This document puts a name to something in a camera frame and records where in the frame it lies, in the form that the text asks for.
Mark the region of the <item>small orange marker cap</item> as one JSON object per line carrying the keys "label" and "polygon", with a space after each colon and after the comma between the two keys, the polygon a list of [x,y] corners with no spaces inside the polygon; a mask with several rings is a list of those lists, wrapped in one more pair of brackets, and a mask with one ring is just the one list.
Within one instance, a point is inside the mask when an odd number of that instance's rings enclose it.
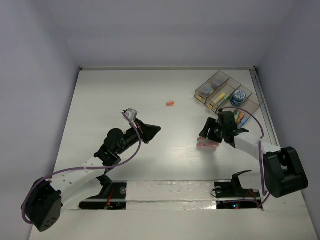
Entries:
{"label": "small orange marker cap", "polygon": [[166,106],[167,106],[167,107],[171,107],[171,106],[173,106],[174,104],[175,104],[174,101],[169,101],[169,102],[166,103]]}

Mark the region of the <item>yellow highlighter body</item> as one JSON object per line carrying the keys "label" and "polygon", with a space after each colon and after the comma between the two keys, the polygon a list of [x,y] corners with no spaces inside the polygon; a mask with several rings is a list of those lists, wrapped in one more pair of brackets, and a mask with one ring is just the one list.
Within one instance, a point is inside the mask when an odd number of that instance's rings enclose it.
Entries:
{"label": "yellow highlighter body", "polygon": [[217,97],[217,98],[213,101],[213,103],[214,103],[214,104],[217,104],[221,99],[222,99],[222,98],[219,96],[219,97]]}

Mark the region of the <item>blue highlighter pen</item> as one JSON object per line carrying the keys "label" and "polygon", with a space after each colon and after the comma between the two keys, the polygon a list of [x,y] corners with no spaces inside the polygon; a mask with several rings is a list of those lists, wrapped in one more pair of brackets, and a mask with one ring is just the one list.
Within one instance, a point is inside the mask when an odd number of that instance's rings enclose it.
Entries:
{"label": "blue highlighter pen", "polygon": [[247,122],[248,118],[245,116],[241,122],[240,122],[240,126],[242,127],[246,122]]}

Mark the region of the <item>paperclip jar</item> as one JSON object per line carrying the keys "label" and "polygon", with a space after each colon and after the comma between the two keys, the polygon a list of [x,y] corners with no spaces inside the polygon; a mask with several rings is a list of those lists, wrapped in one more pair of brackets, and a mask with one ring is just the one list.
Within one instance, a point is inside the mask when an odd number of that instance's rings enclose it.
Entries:
{"label": "paperclip jar", "polygon": [[204,96],[204,97],[208,97],[211,95],[213,89],[210,85],[204,85],[201,90],[200,90],[200,93]]}
{"label": "paperclip jar", "polygon": [[212,89],[217,90],[224,82],[225,82],[224,79],[215,78],[212,80],[211,87]]}

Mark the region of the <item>blue lid pin jar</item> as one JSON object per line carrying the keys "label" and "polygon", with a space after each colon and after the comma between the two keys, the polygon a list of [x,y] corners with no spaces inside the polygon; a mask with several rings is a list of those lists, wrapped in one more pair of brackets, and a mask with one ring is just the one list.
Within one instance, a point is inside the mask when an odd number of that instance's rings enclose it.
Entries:
{"label": "blue lid pin jar", "polygon": [[233,105],[233,106],[240,106],[244,100],[246,99],[247,95],[246,93],[243,91],[243,90],[236,90],[233,94],[233,96],[231,97],[230,99],[230,103]]}

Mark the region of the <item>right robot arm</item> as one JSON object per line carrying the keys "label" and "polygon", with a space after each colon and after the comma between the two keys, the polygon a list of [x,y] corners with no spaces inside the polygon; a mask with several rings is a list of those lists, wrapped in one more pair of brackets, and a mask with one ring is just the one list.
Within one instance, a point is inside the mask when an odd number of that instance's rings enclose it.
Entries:
{"label": "right robot arm", "polygon": [[274,198],[301,191],[309,186],[297,150],[279,147],[254,136],[249,130],[239,128],[231,111],[221,111],[218,118],[209,117],[199,136],[213,142],[225,142],[236,150],[245,152],[259,161],[262,187]]}

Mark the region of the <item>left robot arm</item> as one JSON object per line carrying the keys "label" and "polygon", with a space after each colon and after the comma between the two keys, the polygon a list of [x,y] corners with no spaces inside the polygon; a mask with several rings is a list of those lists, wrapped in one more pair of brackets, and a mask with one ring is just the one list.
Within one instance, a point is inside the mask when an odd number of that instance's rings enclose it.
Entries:
{"label": "left robot arm", "polygon": [[44,232],[72,205],[94,195],[108,196],[112,181],[107,173],[124,164],[120,155],[135,144],[148,144],[161,131],[160,126],[139,119],[129,125],[126,131],[111,129],[99,150],[83,165],[37,179],[21,205],[23,221]]}

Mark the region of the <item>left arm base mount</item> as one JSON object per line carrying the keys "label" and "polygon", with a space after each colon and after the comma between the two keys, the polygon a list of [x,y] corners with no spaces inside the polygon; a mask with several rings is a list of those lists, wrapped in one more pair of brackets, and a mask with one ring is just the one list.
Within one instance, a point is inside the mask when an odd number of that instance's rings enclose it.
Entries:
{"label": "left arm base mount", "polygon": [[127,181],[104,178],[103,187],[96,196],[79,203],[81,210],[125,210],[127,208]]}

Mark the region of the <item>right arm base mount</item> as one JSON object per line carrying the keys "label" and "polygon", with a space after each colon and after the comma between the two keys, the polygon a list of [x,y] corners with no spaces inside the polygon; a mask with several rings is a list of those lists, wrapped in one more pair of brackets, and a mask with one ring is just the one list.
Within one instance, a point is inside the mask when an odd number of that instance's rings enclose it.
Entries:
{"label": "right arm base mount", "polygon": [[250,173],[244,170],[234,173],[229,180],[218,180],[210,194],[216,199],[218,210],[262,209],[262,198],[259,190],[243,188],[240,175]]}

